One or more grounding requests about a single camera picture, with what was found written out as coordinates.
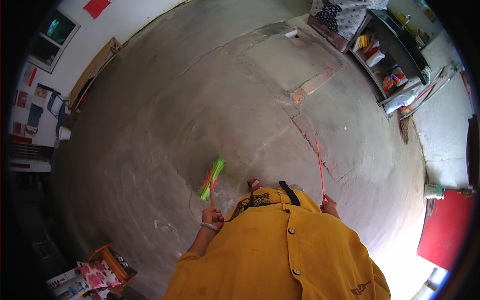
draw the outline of red stick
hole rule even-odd
[[[320,165],[320,176],[322,176],[322,200],[325,197],[325,185],[324,185],[324,173],[322,171],[322,160],[320,159],[320,144],[315,140],[317,144],[317,153],[318,153],[318,164]]]

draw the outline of window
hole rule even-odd
[[[35,37],[27,60],[52,73],[60,55],[78,28],[80,28],[79,24],[58,10],[54,10],[40,27],[40,33]]]

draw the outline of hand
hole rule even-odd
[[[320,209],[322,210],[322,213],[332,215],[338,218],[339,220],[341,220],[337,211],[338,204],[335,201],[333,201],[332,198],[330,198],[328,195],[324,195],[324,199],[322,200]]]
[[[218,222],[214,222],[212,220],[214,215],[218,218]],[[222,212],[218,208],[211,206],[207,207],[206,209],[204,209],[204,211],[202,211],[202,222],[215,225],[218,228],[222,228],[223,223],[225,222],[225,218],[222,216]]]

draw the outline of plastic bag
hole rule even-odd
[[[402,106],[408,106],[412,104],[416,97],[418,97],[418,93],[414,90],[410,90],[406,93],[398,95],[390,102],[385,104],[384,109],[387,114],[391,114],[395,111],[395,109],[400,108]]]

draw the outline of pink floral cloth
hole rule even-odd
[[[78,269],[91,289],[115,287],[120,285],[117,277],[105,261],[82,263],[77,262]]]

